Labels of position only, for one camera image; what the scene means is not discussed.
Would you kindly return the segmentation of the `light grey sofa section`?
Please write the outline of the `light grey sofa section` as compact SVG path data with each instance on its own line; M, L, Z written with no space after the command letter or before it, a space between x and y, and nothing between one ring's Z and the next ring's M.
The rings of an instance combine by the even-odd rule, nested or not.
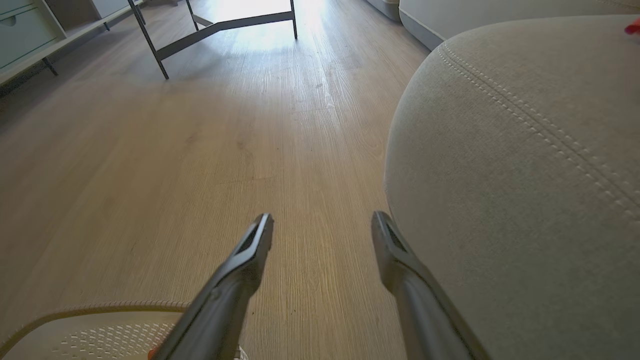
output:
M365 0L428 50L468 30L524 19L640 14L640 0Z

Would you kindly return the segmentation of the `black metal frame table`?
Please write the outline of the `black metal frame table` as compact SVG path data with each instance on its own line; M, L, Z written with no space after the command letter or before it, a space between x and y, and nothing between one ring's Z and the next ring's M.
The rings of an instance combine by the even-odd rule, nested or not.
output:
M294 34L294 39L298 39L298 27L297 27L297 12L295 10L294 0L289 0L290 10L279 13L261 14L258 16L251 16L239 19L227 20L224 22L211 22L194 13L190 0L185 0L187 8L189 9L190 18L195 27L195 32L186 35L183 38L179 38L176 41L165 45L162 48L156 48L147 31L146 21L142 16L140 6L134 0L127 0L132 13L137 20L138 26L146 39L146 43L151 50L151 53L158 64L158 68L162 72L165 80L169 80L170 77L163 65L163 60L203 41L204 39L226 30L235 30L238 28L254 27L259 25L267 25L280 22L291 22Z

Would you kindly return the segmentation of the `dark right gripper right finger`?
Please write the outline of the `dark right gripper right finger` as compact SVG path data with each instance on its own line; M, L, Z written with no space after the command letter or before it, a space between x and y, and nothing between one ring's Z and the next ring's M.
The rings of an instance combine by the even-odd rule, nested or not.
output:
M395 299L407 360L490 360L386 212L373 212L371 237L382 285Z

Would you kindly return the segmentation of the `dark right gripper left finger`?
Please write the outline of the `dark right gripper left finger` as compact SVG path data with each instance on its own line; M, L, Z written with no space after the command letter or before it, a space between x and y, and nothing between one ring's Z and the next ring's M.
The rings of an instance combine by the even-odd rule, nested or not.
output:
M250 299L272 246L274 219L258 215L195 296L152 360L234 360Z

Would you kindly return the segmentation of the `grey fabric seat cushion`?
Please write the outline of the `grey fabric seat cushion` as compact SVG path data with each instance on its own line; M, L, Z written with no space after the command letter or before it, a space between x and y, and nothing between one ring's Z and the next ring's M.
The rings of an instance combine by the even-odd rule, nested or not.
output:
M491 360L640 360L638 14L492 23L395 111L395 223Z

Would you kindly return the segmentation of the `beige plastic laundry basket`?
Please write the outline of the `beige plastic laundry basket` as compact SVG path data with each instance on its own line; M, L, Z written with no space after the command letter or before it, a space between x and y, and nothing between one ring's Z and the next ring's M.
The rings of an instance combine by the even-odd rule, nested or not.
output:
M127 300L69 307L26 323L0 360L153 360L189 301ZM234 360L249 360L238 345Z

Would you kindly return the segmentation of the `pale low cabinet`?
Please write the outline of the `pale low cabinet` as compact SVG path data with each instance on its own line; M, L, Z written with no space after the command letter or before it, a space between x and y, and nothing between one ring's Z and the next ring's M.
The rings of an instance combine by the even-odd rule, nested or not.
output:
M0 0L0 87L36 68L58 75L51 57L148 0Z

